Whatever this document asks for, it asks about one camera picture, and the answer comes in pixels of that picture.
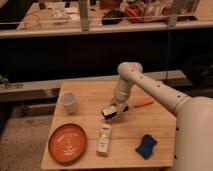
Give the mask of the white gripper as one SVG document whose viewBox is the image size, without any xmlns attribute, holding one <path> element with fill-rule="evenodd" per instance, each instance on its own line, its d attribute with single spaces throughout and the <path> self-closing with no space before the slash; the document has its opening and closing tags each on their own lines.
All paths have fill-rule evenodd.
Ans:
<svg viewBox="0 0 213 171">
<path fill-rule="evenodd" d="M 110 105 L 117 107 L 117 103 L 121 103 L 119 105 L 119 111 L 125 112 L 129 109 L 129 106 L 127 103 L 124 103 L 124 102 L 126 102 L 128 100 L 129 96 L 130 96 L 129 92 L 123 92 L 123 91 L 115 88 L 113 91 L 113 98 L 110 101 Z"/>
</svg>

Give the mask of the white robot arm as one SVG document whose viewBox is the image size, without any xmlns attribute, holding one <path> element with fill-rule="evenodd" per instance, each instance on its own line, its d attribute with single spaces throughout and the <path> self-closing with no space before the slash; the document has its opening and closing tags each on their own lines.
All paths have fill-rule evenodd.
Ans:
<svg viewBox="0 0 213 171">
<path fill-rule="evenodd" d="M 137 85 L 176 117 L 176 159 L 167 171 L 213 171 L 213 98 L 191 97 L 160 83 L 144 75 L 137 62 L 122 62 L 117 71 L 112 104 L 118 113 Z"/>
</svg>

